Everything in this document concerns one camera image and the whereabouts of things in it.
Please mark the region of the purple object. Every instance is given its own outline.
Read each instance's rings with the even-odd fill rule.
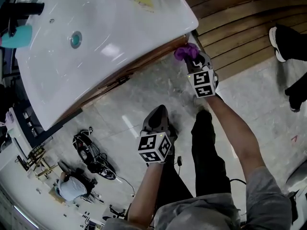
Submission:
[[[180,47],[176,49],[174,52],[174,56],[177,60],[182,61],[187,56],[190,56],[192,59],[195,59],[197,55],[199,54],[199,49],[195,44],[188,43],[184,47]]]

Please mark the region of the black pants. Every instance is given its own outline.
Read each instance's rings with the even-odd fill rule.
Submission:
[[[88,197],[91,194],[95,185],[87,177],[85,177],[82,173],[80,173],[79,171],[82,171],[82,170],[77,170],[76,172],[71,172],[68,176],[65,177],[64,181],[68,181],[70,177],[76,178],[86,188],[87,193],[84,194],[83,196]]]
[[[196,174],[196,196],[230,193],[230,181],[226,176],[225,162],[215,150],[215,133],[212,116],[203,110],[196,116],[192,129],[192,155]],[[156,209],[173,202],[192,198],[192,194],[178,176],[174,165],[163,167]]]
[[[297,59],[307,61],[307,34],[300,34],[294,29],[276,25],[276,43],[279,51],[285,60]],[[298,112],[303,102],[307,100],[307,73],[295,84],[285,90],[289,96],[290,106],[293,111]]]

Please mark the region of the forearm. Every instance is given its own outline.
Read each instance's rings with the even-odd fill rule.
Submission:
[[[129,208],[128,221],[148,227],[154,213],[163,164],[152,163],[147,168],[141,186]]]
[[[247,123],[220,98],[216,96],[208,97],[207,102],[221,123],[230,144],[233,146],[242,164],[245,177],[255,167],[264,166],[258,141]]]
[[[66,174],[65,172],[62,172],[62,173],[61,173],[61,176],[60,176],[60,179],[61,179],[62,181],[64,181],[66,175],[67,175],[67,174]]]

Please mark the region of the tile floor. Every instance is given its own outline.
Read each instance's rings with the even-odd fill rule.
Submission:
[[[186,67],[172,55],[137,73],[131,80],[102,97],[83,113],[68,122],[46,148],[60,159],[77,165],[80,158],[72,145],[72,136],[82,128],[92,126],[93,141],[108,154],[119,176],[137,190],[146,165],[136,153],[136,137],[144,118],[160,104],[168,108],[170,121],[179,131],[175,142],[176,155],[182,156],[182,180],[195,195],[194,164],[191,155],[191,129],[196,109],[193,90],[186,78]],[[293,113],[283,96],[290,86],[307,72],[307,64],[290,60],[279,63],[271,58],[219,84],[218,93],[251,127],[260,143],[264,160],[283,187],[293,169],[304,159],[307,150],[307,107]],[[243,179],[243,172],[217,118],[213,116],[216,150],[225,160],[229,178]],[[98,178],[96,192],[107,203],[128,206],[132,189],[123,180]],[[236,206],[245,213],[245,186],[232,182]]]

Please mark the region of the gray shirt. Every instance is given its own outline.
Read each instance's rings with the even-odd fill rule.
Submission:
[[[289,230],[292,221],[290,200],[282,194],[266,167],[251,173],[246,189],[247,222],[245,229]],[[240,216],[231,194],[212,194],[165,205],[154,218],[156,230],[238,230]],[[141,230],[111,218],[104,230]]]
[[[58,183],[59,194],[66,200],[72,201],[75,198],[87,193],[85,186],[76,178],[70,177],[67,182],[61,179]]]

